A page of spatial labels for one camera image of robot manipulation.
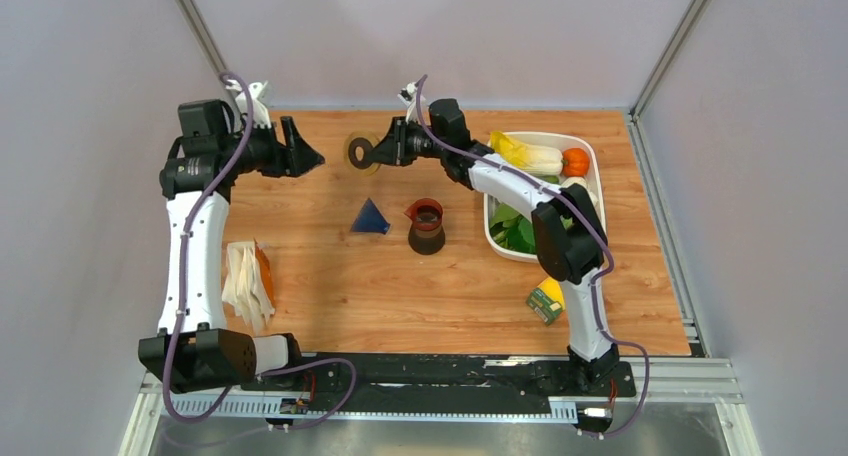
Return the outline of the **brown glass coffee carafe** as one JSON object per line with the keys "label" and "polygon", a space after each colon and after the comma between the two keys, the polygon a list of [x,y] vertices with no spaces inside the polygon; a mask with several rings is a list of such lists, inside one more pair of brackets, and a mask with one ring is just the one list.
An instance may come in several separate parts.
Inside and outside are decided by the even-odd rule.
{"label": "brown glass coffee carafe", "polygon": [[407,241],[413,251],[433,255],[444,247],[443,208],[438,201],[421,198],[412,203],[404,214],[411,222]]}

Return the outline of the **blue glass cone dripper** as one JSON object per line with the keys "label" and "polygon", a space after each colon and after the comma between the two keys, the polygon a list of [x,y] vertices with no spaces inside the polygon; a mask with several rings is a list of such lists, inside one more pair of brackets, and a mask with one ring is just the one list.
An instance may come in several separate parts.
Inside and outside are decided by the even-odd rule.
{"label": "blue glass cone dripper", "polygon": [[380,212],[371,198],[368,198],[360,208],[356,218],[352,222],[350,231],[352,233],[375,233],[386,235],[390,230],[390,223]]}

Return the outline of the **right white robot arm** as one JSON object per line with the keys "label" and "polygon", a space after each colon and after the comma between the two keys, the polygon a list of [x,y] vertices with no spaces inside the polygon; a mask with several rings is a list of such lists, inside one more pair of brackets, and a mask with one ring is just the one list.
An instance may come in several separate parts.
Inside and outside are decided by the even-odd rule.
{"label": "right white robot arm", "polygon": [[608,331],[600,289],[613,262],[588,191],[545,182],[473,139],[454,99],[430,103],[428,113],[427,118],[394,117],[381,140],[351,135],[346,158],[361,171],[437,159],[452,181],[492,196],[528,219],[537,260],[564,296],[572,384],[584,394],[599,392],[610,381],[619,351]]}

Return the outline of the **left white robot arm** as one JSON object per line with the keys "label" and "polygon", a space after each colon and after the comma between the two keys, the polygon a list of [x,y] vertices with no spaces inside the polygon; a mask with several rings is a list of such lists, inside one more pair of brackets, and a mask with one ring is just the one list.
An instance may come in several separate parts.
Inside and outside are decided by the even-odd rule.
{"label": "left white robot arm", "polygon": [[240,175],[299,177],[325,159],[290,116],[238,129],[227,103],[202,100],[181,104],[178,119],[182,134],[159,174],[170,230],[166,296],[155,335],[138,343],[139,361],[175,393],[244,385],[265,372],[293,390],[306,364],[292,334],[253,337],[227,327],[223,233]]}

